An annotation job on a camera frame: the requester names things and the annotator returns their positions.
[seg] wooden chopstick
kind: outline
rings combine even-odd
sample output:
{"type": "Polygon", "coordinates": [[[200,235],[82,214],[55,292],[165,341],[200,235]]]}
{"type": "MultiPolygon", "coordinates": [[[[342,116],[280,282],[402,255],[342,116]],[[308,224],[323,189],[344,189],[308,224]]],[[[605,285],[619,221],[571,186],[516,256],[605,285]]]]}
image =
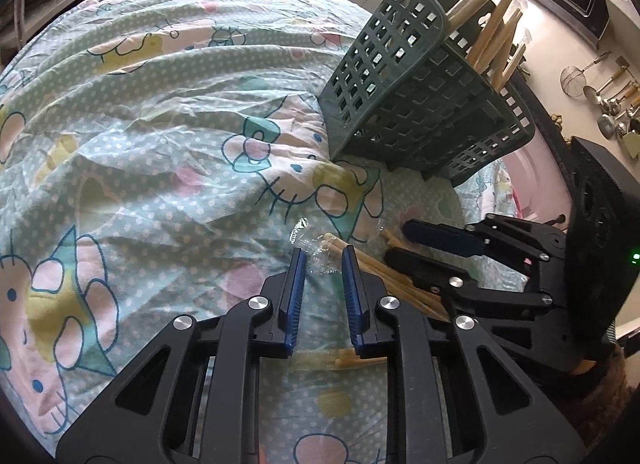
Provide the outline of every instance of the wooden chopstick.
{"type": "Polygon", "coordinates": [[[489,45],[489,42],[494,37],[498,26],[502,23],[507,9],[511,5],[513,0],[500,0],[497,6],[495,6],[494,12],[491,13],[491,17],[486,22],[484,29],[480,32],[478,39],[471,47],[469,54],[466,55],[466,60],[471,65],[475,65],[480,59],[480,56],[489,45]]]}
{"type": "Polygon", "coordinates": [[[504,25],[502,30],[496,35],[494,40],[487,46],[484,52],[480,55],[480,58],[474,65],[474,69],[479,74],[483,73],[489,64],[494,60],[494,57],[505,42],[509,41],[511,36],[513,35],[516,27],[518,26],[518,22],[522,17],[522,11],[520,9],[516,9],[509,21],[504,25]]]}
{"type": "Polygon", "coordinates": [[[518,65],[520,64],[520,60],[524,56],[524,51],[526,51],[527,45],[525,43],[521,43],[520,46],[516,49],[516,53],[511,58],[511,61],[507,65],[507,69],[502,74],[502,78],[500,80],[500,85],[496,89],[496,92],[500,92],[504,86],[507,84],[507,81],[511,78],[518,65]]]}
{"type": "MultiPolygon", "coordinates": [[[[337,237],[334,237],[334,238],[338,240],[338,242],[332,242],[330,240],[330,237],[328,237],[329,235],[330,237],[333,237],[332,234],[326,234],[324,236],[325,241],[327,240],[327,238],[329,238],[329,240],[328,242],[326,242],[325,245],[328,247],[330,254],[332,254],[334,258],[340,258],[342,256],[342,249],[343,249],[343,247],[341,247],[340,244],[342,243],[346,246],[347,243],[344,242],[343,240],[340,240],[340,238],[337,238],[337,237]]],[[[370,272],[370,274],[374,274],[382,278],[382,281],[385,284],[386,290],[390,294],[398,298],[398,300],[402,300],[402,301],[406,301],[407,303],[410,303],[415,308],[420,310],[421,313],[429,317],[432,317],[434,319],[438,319],[441,321],[449,321],[449,314],[447,313],[446,309],[442,305],[442,300],[439,296],[435,294],[431,294],[427,291],[415,288],[412,283],[406,284],[404,282],[398,281],[397,278],[393,277],[392,275],[389,275],[389,272],[396,273],[399,276],[402,276],[403,278],[407,278],[409,279],[409,282],[411,282],[411,279],[405,276],[404,274],[396,272],[390,267],[385,266],[384,264],[381,264],[379,261],[375,260],[374,258],[371,258],[369,255],[361,252],[360,250],[356,249],[355,251],[356,251],[356,258],[358,259],[358,264],[360,266],[360,269],[364,270],[365,272],[370,272]]]]}

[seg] chopstick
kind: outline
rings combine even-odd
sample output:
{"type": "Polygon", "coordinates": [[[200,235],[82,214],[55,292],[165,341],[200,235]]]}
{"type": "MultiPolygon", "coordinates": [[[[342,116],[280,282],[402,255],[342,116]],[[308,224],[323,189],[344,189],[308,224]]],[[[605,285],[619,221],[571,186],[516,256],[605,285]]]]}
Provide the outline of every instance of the chopstick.
{"type": "Polygon", "coordinates": [[[502,46],[507,42],[511,43],[513,41],[513,35],[521,17],[522,11],[520,9],[516,9],[511,15],[509,21],[504,25],[502,30],[496,35],[495,39],[480,55],[478,61],[473,65],[476,72],[479,74],[483,73],[494,60],[494,57],[498,54],[502,46]]]}
{"type": "MultiPolygon", "coordinates": [[[[340,258],[342,250],[348,245],[331,233],[324,235],[324,244],[334,258],[340,258]]],[[[358,249],[355,251],[360,269],[380,277],[386,290],[398,300],[410,303],[421,313],[433,319],[449,321],[449,313],[438,295],[414,287],[408,276],[391,269],[358,249]]]]}
{"type": "Polygon", "coordinates": [[[484,29],[480,32],[480,36],[478,36],[478,39],[471,47],[469,54],[466,55],[466,60],[470,65],[475,65],[480,59],[481,54],[498,31],[498,26],[502,23],[502,19],[512,1],[513,0],[500,0],[500,3],[495,6],[494,12],[491,13],[491,17],[486,22],[484,29]]]}

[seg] bundle of chopsticks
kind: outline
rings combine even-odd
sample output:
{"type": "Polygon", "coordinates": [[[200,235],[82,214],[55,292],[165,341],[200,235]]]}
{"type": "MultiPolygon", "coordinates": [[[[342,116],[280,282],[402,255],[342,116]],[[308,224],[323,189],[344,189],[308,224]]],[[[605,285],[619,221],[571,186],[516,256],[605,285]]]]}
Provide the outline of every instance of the bundle of chopsticks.
{"type": "Polygon", "coordinates": [[[489,66],[492,67],[491,86],[496,92],[500,92],[507,84],[527,48],[525,43],[521,43],[509,60],[516,27],[522,17],[522,11],[518,8],[513,11],[506,23],[503,21],[512,1],[500,1],[466,56],[466,60],[479,74],[484,73],[489,66]]]}
{"type": "MultiPolygon", "coordinates": [[[[387,238],[390,247],[407,249],[400,240],[397,240],[386,230],[383,230],[383,235],[387,238]]],[[[338,260],[342,257],[342,250],[347,245],[345,241],[331,233],[325,234],[322,238],[322,246],[328,250],[329,256],[338,260]]],[[[410,303],[428,317],[449,321],[449,313],[444,308],[439,295],[414,287],[413,282],[407,275],[391,269],[391,267],[358,249],[355,251],[360,269],[382,278],[389,294],[392,294],[398,300],[410,303]]]]}

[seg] cartoon cat face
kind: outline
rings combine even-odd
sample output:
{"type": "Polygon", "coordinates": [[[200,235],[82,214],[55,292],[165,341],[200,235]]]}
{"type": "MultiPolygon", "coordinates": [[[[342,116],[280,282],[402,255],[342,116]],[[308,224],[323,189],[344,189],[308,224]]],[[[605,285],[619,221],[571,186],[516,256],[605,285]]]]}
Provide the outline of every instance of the cartoon cat face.
{"type": "Polygon", "coordinates": [[[0,370],[22,399],[34,426],[56,433],[66,423],[65,388],[58,368],[38,352],[26,315],[31,271],[18,256],[0,257],[0,370]]]}
{"type": "Polygon", "coordinates": [[[0,257],[0,371],[40,433],[70,421],[64,369],[114,375],[117,322],[102,251],[75,227],[33,273],[16,254],[0,257]]]}

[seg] wrinkled fabric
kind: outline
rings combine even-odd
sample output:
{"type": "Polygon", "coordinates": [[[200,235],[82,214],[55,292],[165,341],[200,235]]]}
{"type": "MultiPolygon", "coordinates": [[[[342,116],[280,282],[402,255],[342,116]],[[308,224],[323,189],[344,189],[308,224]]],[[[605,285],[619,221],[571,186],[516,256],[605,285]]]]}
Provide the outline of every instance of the wrinkled fabric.
{"type": "MultiPolygon", "coordinates": [[[[381,225],[465,222],[446,180],[328,161],[316,97],[368,17],[85,0],[0,75],[0,386],[50,452],[176,315],[224,314],[286,270],[299,218],[377,257],[381,225]]],[[[308,274],[297,349],[348,346],[339,274],[308,274]]],[[[383,367],[260,375],[269,464],[384,462],[383,367]]]]}

